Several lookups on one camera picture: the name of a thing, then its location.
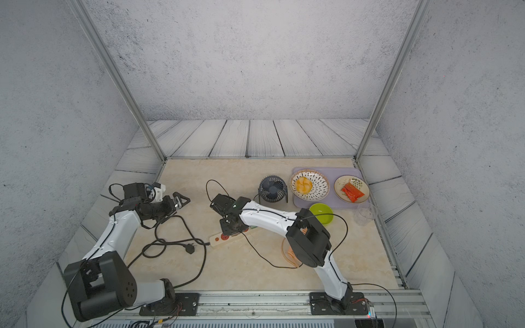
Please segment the white red power strip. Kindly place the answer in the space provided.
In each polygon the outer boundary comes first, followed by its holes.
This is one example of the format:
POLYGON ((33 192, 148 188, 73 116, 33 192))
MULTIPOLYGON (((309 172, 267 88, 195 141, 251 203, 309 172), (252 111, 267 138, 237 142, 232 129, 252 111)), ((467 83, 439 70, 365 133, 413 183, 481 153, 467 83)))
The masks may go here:
POLYGON ((254 230, 256 230, 257 227, 251 226, 244 230, 243 232, 235 232, 231 236, 224 235, 222 233, 217 233, 215 235, 212 235, 209 237, 209 245, 211 247, 219 247, 222 245, 226 245, 227 243, 232 243, 233 241, 237 241, 239 239, 243 239, 243 235, 247 236, 250 233, 252 233, 254 230))

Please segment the dark grey desk fan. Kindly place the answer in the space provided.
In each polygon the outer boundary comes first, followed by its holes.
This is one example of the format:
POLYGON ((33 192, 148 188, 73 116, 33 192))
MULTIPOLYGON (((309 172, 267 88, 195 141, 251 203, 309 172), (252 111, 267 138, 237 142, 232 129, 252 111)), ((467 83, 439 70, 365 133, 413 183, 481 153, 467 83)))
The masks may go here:
POLYGON ((279 176, 265 177, 258 187, 258 198, 265 202, 275 203, 285 199, 288 202, 288 188, 279 176))

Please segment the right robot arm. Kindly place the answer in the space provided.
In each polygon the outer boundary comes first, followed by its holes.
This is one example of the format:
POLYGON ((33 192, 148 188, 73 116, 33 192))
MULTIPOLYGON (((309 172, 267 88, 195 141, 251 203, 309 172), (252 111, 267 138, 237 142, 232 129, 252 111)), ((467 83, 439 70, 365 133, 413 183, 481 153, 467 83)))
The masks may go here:
POLYGON ((237 200, 218 194, 210 207, 221 216, 226 236, 243 233, 250 226, 266 229, 287 239, 295 257, 315 270, 335 312, 342 313, 353 301, 353 289, 333 257, 330 233, 308 210, 285 212, 260 205, 250 198, 237 200))

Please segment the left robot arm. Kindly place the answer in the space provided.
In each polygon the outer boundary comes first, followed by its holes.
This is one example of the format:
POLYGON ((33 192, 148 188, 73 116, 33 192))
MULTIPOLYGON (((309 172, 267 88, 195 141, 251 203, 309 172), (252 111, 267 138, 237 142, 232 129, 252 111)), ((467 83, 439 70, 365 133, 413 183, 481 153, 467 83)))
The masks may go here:
POLYGON ((165 195, 165 185, 159 183, 131 183, 122 189, 124 196, 109 212, 109 223, 95 246, 64 270, 64 298, 80 322, 133 307, 139 307, 143 315, 157 316, 172 314, 179 307, 169 280, 138 282, 124 257, 146 221, 162 224, 190 199, 178 192, 165 195))

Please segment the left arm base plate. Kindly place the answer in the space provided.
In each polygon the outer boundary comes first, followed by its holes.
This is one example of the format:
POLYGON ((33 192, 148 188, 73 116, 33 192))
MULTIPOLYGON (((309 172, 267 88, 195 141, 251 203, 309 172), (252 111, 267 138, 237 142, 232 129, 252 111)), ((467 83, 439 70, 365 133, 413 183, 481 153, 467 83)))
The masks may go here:
POLYGON ((142 306, 139 315, 141 317, 194 317, 197 314, 199 298, 199 293, 176 293, 142 306))

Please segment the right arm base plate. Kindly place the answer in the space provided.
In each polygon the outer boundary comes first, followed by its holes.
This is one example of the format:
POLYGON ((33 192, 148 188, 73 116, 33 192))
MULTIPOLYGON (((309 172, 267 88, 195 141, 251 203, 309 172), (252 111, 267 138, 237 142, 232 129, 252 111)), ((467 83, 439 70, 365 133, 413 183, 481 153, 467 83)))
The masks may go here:
POLYGON ((333 299, 324 292, 311 292, 309 297, 312 315, 370 316, 368 301, 361 292, 346 294, 342 300, 333 299))

